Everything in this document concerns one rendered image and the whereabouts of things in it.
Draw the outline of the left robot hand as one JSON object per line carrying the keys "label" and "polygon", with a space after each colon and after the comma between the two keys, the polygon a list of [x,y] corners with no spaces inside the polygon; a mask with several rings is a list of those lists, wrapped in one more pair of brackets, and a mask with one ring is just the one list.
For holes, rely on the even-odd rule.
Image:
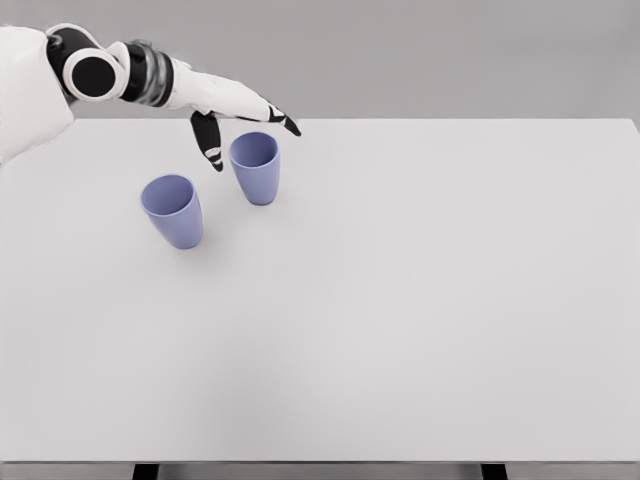
{"label": "left robot hand", "polygon": [[301,136],[293,119],[239,81],[200,72],[191,72],[190,81],[195,88],[194,98],[189,101],[194,109],[191,127],[199,150],[217,172],[224,168],[218,116],[277,123]]}

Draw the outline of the blue plastic cup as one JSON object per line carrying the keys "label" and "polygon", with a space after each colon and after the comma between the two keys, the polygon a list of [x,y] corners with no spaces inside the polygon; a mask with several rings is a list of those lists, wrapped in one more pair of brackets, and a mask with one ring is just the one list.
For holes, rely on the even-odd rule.
{"label": "blue plastic cup", "polygon": [[268,205],[276,198],[280,180],[280,149],[274,137],[248,132],[229,147],[236,179],[246,199],[254,205]]}
{"label": "blue plastic cup", "polygon": [[178,174],[154,178],[142,189],[140,203],[156,230],[173,247],[191,249],[201,242],[202,210],[189,178]]}

